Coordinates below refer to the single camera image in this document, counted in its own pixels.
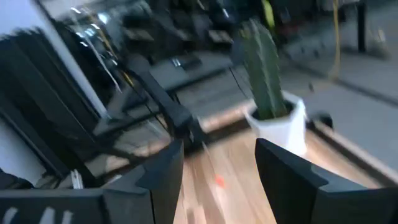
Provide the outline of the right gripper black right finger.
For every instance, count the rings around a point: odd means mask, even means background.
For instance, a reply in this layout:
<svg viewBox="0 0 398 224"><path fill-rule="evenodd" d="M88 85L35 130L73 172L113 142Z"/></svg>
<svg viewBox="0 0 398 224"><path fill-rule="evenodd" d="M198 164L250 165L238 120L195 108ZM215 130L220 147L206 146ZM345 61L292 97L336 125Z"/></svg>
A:
<svg viewBox="0 0 398 224"><path fill-rule="evenodd" d="M256 140L255 158L277 224L311 224L318 188L328 183L314 164L265 139Z"/></svg>

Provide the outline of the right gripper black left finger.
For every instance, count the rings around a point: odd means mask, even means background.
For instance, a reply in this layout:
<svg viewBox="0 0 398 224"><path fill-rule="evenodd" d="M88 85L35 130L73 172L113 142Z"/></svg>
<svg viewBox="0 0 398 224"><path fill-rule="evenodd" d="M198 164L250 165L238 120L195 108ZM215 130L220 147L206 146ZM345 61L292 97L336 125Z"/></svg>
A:
<svg viewBox="0 0 398 224"><path fill-rule="evenodd" d="M172 141L104 193L110 224L172 224L182 184L183 142Z"/></svg>

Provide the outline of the tall green cactus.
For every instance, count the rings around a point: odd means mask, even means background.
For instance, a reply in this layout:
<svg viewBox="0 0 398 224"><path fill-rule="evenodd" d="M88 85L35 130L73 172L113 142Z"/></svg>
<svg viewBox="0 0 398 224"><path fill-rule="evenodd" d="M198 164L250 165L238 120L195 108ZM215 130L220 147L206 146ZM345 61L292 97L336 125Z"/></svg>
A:
<svg viewBox="0 0 398 224"><path fill-rule="evenodd" d="M257 106L259 120L288 114L279 78L279 57L268 29L258 20L243 22L239 34L243 45L243 64Z"/></svg>

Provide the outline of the grey side desk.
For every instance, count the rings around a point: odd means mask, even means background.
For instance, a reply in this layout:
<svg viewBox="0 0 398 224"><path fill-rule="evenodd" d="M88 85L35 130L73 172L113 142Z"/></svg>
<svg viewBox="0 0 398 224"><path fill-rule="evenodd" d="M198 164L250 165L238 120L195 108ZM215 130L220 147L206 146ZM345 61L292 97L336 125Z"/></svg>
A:
<svg viewBox="0 0 398 224"><path fill-rule="evenodd" d="M168 93L182 90L223 73L233 66L231 58L215 52L193 52L167 58L151 66L150 74Z"/></svg>

